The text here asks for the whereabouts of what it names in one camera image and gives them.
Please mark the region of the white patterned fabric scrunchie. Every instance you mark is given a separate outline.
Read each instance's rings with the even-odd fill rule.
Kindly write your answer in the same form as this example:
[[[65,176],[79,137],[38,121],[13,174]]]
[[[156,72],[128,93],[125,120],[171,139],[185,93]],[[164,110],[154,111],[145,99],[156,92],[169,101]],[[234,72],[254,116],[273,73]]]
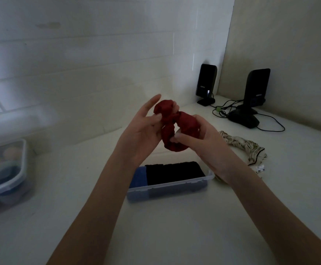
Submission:
[[[263,162],[268,156],[264,147],[259,146],[259,144],[251,140],[239,136],[231,136],[224,131],[220,131],[219,133],[228,146],[237,148],[246,153],[248,157],[248,166],[256,174],[265,171]]]

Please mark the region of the person's right hand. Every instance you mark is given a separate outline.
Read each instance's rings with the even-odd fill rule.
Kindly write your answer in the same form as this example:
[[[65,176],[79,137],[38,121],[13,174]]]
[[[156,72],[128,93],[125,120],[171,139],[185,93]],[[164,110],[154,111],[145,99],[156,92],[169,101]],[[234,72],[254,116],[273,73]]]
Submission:
[[[220,133],[206,119],[193,115],[200,125],[196,145],[186,145],[220,178],[229,183],[233,175],[238,156],[230,149]]]

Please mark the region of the black folded cloth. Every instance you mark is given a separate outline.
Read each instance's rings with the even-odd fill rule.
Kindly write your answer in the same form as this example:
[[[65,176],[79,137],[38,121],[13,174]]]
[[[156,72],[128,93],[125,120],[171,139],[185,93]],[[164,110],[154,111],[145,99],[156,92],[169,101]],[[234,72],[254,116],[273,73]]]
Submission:
[[[205,177],[197,162],[182,162],[177,164],[146,165],[148,185],[158,185]]]

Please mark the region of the person's right forearm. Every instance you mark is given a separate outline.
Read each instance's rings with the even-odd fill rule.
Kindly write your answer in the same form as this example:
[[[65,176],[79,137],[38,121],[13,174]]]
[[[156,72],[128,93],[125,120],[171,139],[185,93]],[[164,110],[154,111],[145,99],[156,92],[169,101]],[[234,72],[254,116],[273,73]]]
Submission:
[[[234,191],[280,265],[321,265],[321,239],[248,166],[214,169]]]

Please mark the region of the person's left hand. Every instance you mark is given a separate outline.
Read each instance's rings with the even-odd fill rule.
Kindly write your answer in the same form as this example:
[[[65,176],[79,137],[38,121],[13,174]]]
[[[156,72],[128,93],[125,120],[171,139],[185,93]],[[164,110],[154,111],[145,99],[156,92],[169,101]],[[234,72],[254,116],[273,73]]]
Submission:
[[[122,167],[135,169],[154,151],[161,136],[152,135],[150,131],[139,131],[139,111],[120,136],[112,158]]]

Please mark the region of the clear plastic rectangular box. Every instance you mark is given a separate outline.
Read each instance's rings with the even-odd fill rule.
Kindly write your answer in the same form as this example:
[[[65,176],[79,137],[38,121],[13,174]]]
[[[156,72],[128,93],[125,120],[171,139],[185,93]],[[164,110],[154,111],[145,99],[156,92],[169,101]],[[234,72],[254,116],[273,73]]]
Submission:
[[[141,202],[164,196],[202,191],[207,188],[209,181],[214,179],[214,172],[204,166],[200,166],[200,168],[205,177],[128,189],[127,200],[129,202]]]

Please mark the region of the small black speaker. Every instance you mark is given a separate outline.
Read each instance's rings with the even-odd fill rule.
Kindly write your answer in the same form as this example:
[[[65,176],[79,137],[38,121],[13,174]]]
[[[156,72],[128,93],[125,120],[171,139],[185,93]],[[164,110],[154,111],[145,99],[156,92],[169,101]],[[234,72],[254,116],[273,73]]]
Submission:
[[[211,64],[203,63],[200,68],[198,83],[195,95],[200,100],[197,101],[199,105],[204,107],[210,106],[215,103],[212,97],[214,84],[217,77],[217,67]]]

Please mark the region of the clear blue-rimmed storage container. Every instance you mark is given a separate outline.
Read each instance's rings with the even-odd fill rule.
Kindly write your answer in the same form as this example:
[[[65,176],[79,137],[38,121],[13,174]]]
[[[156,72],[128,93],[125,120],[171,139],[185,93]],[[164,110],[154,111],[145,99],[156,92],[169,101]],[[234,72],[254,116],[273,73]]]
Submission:
[[[32,188],[30,151],[25,139],[0,143],[0,211],[21,202]]]

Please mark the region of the large black speaker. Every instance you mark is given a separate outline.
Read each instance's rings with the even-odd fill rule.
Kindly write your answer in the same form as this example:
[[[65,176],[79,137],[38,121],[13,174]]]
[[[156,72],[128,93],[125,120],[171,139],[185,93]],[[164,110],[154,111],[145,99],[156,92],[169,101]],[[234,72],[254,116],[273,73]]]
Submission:
[[[231,111],[227,119],[231,122],[243,125],[249,129],[258,127],[259,120],[255,117],[258,112],[254,107],[265,103],[265,94],[269,82],[271,69],[258,69],[249,73],[246,80],[246,89],[242,105]]]

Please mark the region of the red fabric scrunchie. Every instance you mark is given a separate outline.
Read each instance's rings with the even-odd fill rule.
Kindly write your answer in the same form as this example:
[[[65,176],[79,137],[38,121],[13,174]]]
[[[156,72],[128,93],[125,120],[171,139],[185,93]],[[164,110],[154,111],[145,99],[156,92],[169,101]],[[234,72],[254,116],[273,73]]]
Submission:
[[[199,138],[200,125],[196,118],[185,112],[173,112],[174,102],[172,100],[160,101],[154,107],[154,114],[162,115],[163,128],[161,129],[161,138],[164,147],[173,152],[181,152],[188,149],[188,146],[181,143],[171,142],[170,139],[175,135],[175,124],[180,128],[181,132]]]

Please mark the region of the person's left forearm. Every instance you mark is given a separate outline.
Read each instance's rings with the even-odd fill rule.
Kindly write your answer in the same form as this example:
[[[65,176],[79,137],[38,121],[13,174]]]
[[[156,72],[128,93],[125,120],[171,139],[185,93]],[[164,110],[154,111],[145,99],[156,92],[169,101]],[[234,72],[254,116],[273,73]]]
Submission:
[[[46,265],[103,265],[132,177],[145,159],[112,153]]]

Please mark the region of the blue folded cloth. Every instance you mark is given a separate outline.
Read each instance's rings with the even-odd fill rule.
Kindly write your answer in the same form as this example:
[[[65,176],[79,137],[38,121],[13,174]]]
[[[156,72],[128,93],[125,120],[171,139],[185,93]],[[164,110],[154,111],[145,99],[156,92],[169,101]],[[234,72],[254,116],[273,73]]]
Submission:
[[[147,180],[147,168],[146,166],[140,166],[136,169],[132,181],[130,183],[129,189],[148,186]]]

